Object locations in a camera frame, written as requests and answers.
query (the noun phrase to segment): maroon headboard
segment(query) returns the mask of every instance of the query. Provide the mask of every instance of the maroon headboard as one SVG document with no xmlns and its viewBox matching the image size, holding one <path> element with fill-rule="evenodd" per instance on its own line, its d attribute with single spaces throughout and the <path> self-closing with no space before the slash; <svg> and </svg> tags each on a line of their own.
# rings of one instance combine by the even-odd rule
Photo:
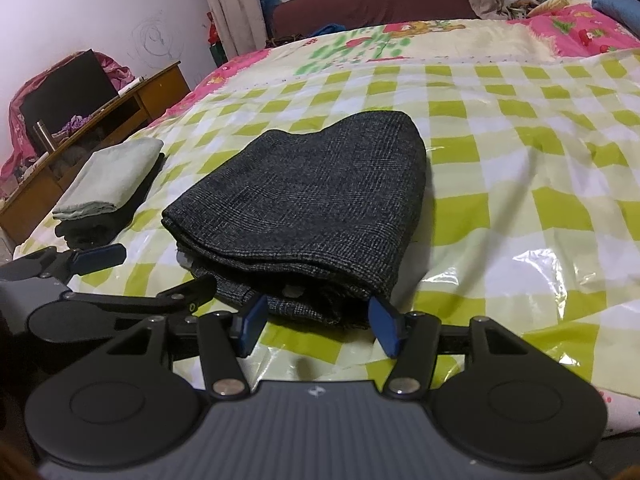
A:
<svg viewBox="0 0 640 480">
<path fill-rule="evenodd" d="M 347 29 L 415 20 L 476 18 L 468 0 L 290 0 L 273 13 L 273 36 L 308 36 L 329 23 Z"/>
</svg>

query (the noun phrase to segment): folded gray plaid garment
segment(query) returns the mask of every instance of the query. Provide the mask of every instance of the folded gray plaid garment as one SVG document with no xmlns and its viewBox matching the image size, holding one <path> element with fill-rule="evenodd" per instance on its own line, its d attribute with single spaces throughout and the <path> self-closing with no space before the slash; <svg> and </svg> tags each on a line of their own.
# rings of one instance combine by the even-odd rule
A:
<svg viewBox="0 0 640 480">
<path fill-rule="evenodd" d="M 426 151 L 402 112 L 362 112 L 317 133 L 268 130 L 162 212 L 219 300 L 267 294 L 272 314 L 366 326 L 388 298 L 420 219 Z"/>
</svg>

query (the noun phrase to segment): wooden desk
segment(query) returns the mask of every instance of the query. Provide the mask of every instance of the wooden desk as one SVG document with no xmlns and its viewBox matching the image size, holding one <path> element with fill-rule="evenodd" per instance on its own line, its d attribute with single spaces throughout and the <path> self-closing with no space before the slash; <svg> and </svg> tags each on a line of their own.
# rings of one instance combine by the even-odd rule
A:
<svg viewBox="0 0 640 480">
<path fill-rule="evenodd" d="M 71 185 L 92 152 L 119 144 L 162 116 L 167 108 L 189 93 L 189 87 L 178 67 L 179 63 L 173 63 L 126 94 L 105 104 L 20 183 L 0 210 L 0 226 L 15 244 L 23 243 L 33 233 Z M 85 142 L 98 128 L 106 136 L 80 160 L 65 168 L 63 159 L 67 150 L 79 142 Z"/>
</svg>

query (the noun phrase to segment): checkered plastic sheet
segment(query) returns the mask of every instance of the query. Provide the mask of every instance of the checkered plastic sheet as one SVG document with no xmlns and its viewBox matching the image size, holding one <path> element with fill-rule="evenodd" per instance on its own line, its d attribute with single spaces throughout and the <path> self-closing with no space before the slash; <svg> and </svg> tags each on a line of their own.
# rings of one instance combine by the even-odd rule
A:
<svg viewBox="0 0 640 480">
<path fill-rule="evenodd" d="M 371 109 L 409 114 L 432 163 L 403 307 L 448 324 L 493 317 L 596 386 L 640 396 L 640 51 L 538 65 L 363 62 L 221 89 L 136 134 L 162 139 L 168 159 L 116 240 L 127 260 L 71 286 L 154 295 L 187 280 L 160 224 L 165 206 L 268 128 L 305 134 Z M 64 248 L 55 224 L 47 216 L 17 255 Z M 369 332 L 276 320 L 244 362 L 253 381 L 380 384 L 391 366 Z M 441 357 L 434 383 L 459 366 Z M 194 362 L 177 368 L 200 380 Z"/>
</svg>

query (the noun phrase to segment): television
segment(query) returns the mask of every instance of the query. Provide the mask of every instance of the television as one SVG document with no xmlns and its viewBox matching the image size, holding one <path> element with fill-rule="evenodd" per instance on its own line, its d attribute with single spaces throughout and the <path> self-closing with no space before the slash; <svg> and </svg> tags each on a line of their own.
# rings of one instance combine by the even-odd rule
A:
<svg viewBox="0 0 640 480">
<path fill-rule="evenodd" d="M 88 117 L 117 95 L 93 50 L 49 74 L 20 106 L 27 135 L 38 155 L 47 149 L 33 132 L 35 123 L 43 121 L 49 133 L 56 134 L 74 115 Z"/>
</svg>

